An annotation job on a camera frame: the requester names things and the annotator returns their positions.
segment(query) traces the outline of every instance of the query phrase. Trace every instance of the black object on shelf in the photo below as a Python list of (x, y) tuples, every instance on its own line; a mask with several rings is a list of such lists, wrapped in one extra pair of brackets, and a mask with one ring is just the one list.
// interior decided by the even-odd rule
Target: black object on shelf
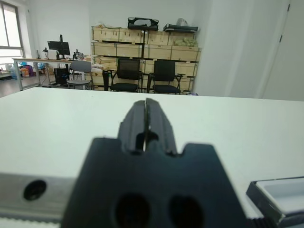
[(182, 25), (171, 25), (166, 24), (163, 27), (165, 32), (184, 32), (184, 33), (194, 33), (199, 29), (199, 27), (192, 27), (192, 26), (182, 26)]
[(128, 18), (128, 29), (158, 31), (158, 22), (149, 18)]

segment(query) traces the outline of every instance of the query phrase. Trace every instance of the cardboard box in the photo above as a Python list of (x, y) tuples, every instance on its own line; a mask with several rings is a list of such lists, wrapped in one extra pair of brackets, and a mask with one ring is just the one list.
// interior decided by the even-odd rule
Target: cardboard box
[(52, 66), (48, 67), (48, 74), (53, 75), (54, 74), (54, 68)]

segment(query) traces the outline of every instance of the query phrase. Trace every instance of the black case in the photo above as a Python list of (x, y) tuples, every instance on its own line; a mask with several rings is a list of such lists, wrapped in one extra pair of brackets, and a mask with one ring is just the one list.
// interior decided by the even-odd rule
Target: black case
[[(296, 178), (282, 178), (280, 180), (296, 179)], [(304, 212), (288, 213), (288, 214), (284, 214), (283, 212), (281, 212), (281, 210), (277, 208), (277, 206), (256, 185), (258, 181), (252, 181), (250, 183), (246, 194), (265, 217), (271, 218), (279, 228), (285, 228), (285, 227), (295, 226), (304, 223)]]
[[(135, 25), (135, 21), (137, 20), (149, 20), (151, 22), (151, 26), (145, 25)], [(128, 29), (139, 29), (139, 30), (151, 30), (158, 31), (158, 20), (149, 19), (149, 18), (128, 18)]]

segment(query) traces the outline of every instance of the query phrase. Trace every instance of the wooden crate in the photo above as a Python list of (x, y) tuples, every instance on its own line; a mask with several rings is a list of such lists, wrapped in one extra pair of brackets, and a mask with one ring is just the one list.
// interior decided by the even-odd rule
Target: wooden crate
[(93, 55), (116, 56), (116, 44), (92, 43)]
[(149, 31), (147, 43), (151, 45), (168, 45), (169, 33), (161, 31)]
[(167, 32), (169, 33), (168, 36), (168, 44), (167, 45), (174, 45), (174, 41), (189, 38), (194, 39), (195, 35), (194, 33), (183, 33), (183, 32)]
[(105, 69), (117, 69), (116, 58), (95, 57), (94, 63), (103, 65)]
[(92, 27), (92, 39), (99, 42), (119, 41), (119, 28)]
[(117, 56), (120, 57), (141, 57), (141, 45), (117, 44)]
[[(102, 72), (92, 72), (92, 78), (93, 78), (93, 83), (95, 86), (103, 86), (104, 85), (104, 78), (103, 78), (103, 73)], [(85, 74), (85, 79), (86, 80), (91, 80), (90, 73)]]
[(194, 33), (183, 32), (161, 32), (161, 31), (149, 31), (147, 36), (147, 44), (152, 45), (174, 45), (174, 41), (189, 38), (194, 39)]
[(197, 61), (200, 48), (172, 46), (171, 60)]
[(142, 43), (143, 33), (140, 30), (127, 28), (100, 28), (92, 27), (92, 38), (98, 42), (115, 41)]
[(131, 43), (142, 43), (143, 34), (140, 30), (133, 30), (127, 28), (119, 29), (119, 41), (121, 42), (131, 42)]
[[(175, 63), (175, 73), (176, 74), (185, 74), (186, 76), (196, 76), (197, 72), (196, 63)], [(154, 61), (153, 60), (144, 60), (143, 63), (143, 72), (146, 74), (153, 73), (154, 71)]]
[(172, 46), (145, 45), (144, 57), (152, 59), (170, 60)]

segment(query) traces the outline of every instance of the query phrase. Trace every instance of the white wall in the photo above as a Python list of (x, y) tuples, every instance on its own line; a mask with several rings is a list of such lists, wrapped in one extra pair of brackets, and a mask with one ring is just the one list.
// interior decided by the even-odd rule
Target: white wall
[(196, 33), (196, 40), (199, 47), (205, 46), (209, 19), (212, 9), (212, 0), (197, 0), (195, 5), (193, 24), (199, 27)]
[(199, 95), (256, 97), (272, 65), (285, 3), (213, 0), (194, 91)]
[(194, 91), (224, 96), (249, 0), (213, 0)]
[[(71, 55), (76, 49), (90, 54), (88, 1), (86, 0), (29, 0), (34, 49), (48, 49), (48, 40), (59, 41), (59, 35), (69, 43)], [(56, 51), (49, 51), (56, 58)]]
[(193, 23), (196, 0), (90, 0), (90, 25), (128, 25), (128, 17), (159, 20), (159, 31), (165, 24), (175, 24), (178, 18)]

